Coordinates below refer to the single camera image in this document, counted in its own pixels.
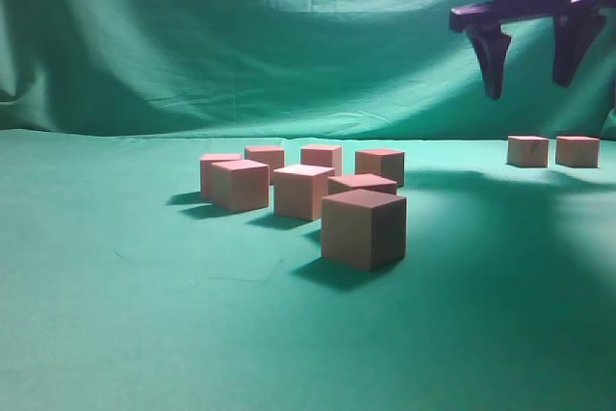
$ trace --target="robotic arm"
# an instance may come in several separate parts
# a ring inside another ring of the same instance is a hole
[[[511,37],[501,25],[538,17],[552,17],[555,56],[552,79],[569,87],[586,51],[605,27],[601,9],[616,9],[616,0],[493,0],[454,8],[449,28],[466,33],[477,55],[486,94],[502,94],[504,64]]]

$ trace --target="cube top face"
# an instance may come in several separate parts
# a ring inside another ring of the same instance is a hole
[[[342,147],[339,144],[307,144],[301,149],[315,151],[335,151],[337,149],[342,149]]]
[[[294,166],[278,168],[274,172],[276,175],[288,174],[301,175],[305,177],[315,177],[318,175],[332,174],[334,172],[334,169],[332,167],[304,166],[301,164],[296,164]]]
[[[283,148],[276,145],[263,145],[263,146],[247,146],[245,149],[247,153],[271,153],[277,151],[283,151]]]
[[[592,137],[569,137],[569,136],[560,136],[556,138],[558,141],[586,141],[586,142],[596,142],[599,141],[599,139],[595,139]]]
[[[524,137],[509,137],[508,139],[509,146],[514,146],[516,148],[526,148],[530,149],[533,146],[548,146],[550,144],[550,140],[543,137],[532,137],[532,136],[524,136]]]
[[[406,197],[370,190],[351,190],[350,192],[326,196],[323,201],[344,203],[364,209],[374,209],[395,202],[406,202]]]
[[[510,141],[546,141],[545,137],[537,137],[534,135],[510,135]]]
[[[241,159],[239,161],[224,161],[221,163],[213,163],[213,167],[221,167],[226,170],[245,170],[247,168],[262,168],[268,167],[263,163],[257,163],[256,161],[250,161],[248,159]]]
[[[404,151],[400,151],[399,149],[389,149],[389,148],[371,148],[371,149],[359,149],[358,153],[364,154],[372,154],[374,156],[390,156],[392,154],[402,154]]]
[[[239,161],[242,155],[239,153],[207,153],[201,156],[205,163],[220,163],[224,161]]]
[[[359,173],[355,175],[338,175],[329,177],[330,180],[343,183],[352,188],[369,187],[372,185],[395,185],[394,180],[384,178],[372,173]]]

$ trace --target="green cloth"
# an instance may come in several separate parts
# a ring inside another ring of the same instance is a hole
[[[0,132],[0,409],[614,409],[616,142],[343,141],[407,157],[408,257],[366,274],[199,200],[204,152],[312,141]]]
[[[597,135],[615,21],[574,85],[549,19],[506,26],[485,97],[451,8],[484,0],[0,0],[0,128],[89,135],[503,139]],[[616,140],[613,130],[604,135]]]

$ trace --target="cube side face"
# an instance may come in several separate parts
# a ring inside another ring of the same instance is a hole
[[[208,191],[210,190],[210,181],[208,178],[208,171],[213,163],[221,163],[224,161],[239,161],[242,158],[240,153],[211,153],[204,154],[200,160],[200,184],[201,184],[201,196],[204,198],[209,197]]]
[[[361,187],[363,190],[370,190],[372,192],[380,192],[387,194],[398,193],[398,183],[382,183],[378,185],[370,185],[369,187]]]
[[[312,177],[276,173],[273,212],[282,217],[312,221]]]
[[[301,148],[300,161],[306,166],[332,167],[335,175],[342,175],[343,149],[341,146],[320,149],[315,146]]]
[[[343,148],[341,146],[332,151],[331,167],[334,168],[334,175],[343,174]]]
[[[371,268],[371,210],[324,198],[321,257],[359,270]]]
[[[406,197],[372,210],[370,270],[379,270],[406,257]]]
[[[328,180],[331,173],[322,173],[312,177],[311,220],[321,218],[322,200],[328,195]]]
[[[382,157],[381,176],[394,180],[398,188],[404,186],[404,152],[388,154]]]
[[[269,166],[269,182],[271,184],[273,183],[273,172],[285,166],[285,151],[282,148],[272,148],[268,150],[251,150],[250,148],[246,148],[244,150],[244,156],[246,159]]]
[[[556,163],[566,167],[596,168],[599,166],[599,139],[558,137]]]
[[[327,179],[327,194],[338,194],[351,189],[342,179],[331,176]]]
[[[232,172],[223,167],[210,165],[207,171],[208,197],[213,204],[230,211],[232,209]]]
[[[232,172],[231,212],[252,211],[270,205],[270,168],[252,167]]]
[[[516,167],[547,167],[550,141],[540,137],[509,137],[507,163]]]
[[[381,157],[362,151],[355,152],[355,173],[358,175],[371,173],[381,175]]]

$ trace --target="pink cube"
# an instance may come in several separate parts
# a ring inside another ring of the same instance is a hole
[[[355,152],[355,173],[371,173],[404,186],[404,151],[375,148]]]
[[[313,221],[321,216],[321,200],[327,195],[332,167],[295,165],[274,171],[274,213]]]
[[[201,195],[206,198],[209,195],[208,171],[213,163],[239,161],[241,158],[240,153],[208,153],[201,156]]]
[[[567,167],[598,167],[600,140],[591,137],[557,137],[556,163]]]
[[[270,167],[247,159],[212,163],[210,199],[229,212],[263,209],[270,205]]]
[[[550,141],[535,136],[510,136],[507,163],[516,167],[547,167]]]
[[[285,166],[285,150],[280,146],[247,146],[244,157],[251,161],[269,166],[269,182],[273,181],[273,172]]]
[[[374,271],[406,256],[406,197],[353,190],[322,200],[321,256]]]
[[[343,174],[343,148],[338,144],[307,144],[301,148],[305,166],[332,167],[334,175]]]
[[[329,177],[329,194],[350,192],[351,190],[359,189],[396,194],[398,192],[398,183],[389,178],[379,177],[371,173]]]

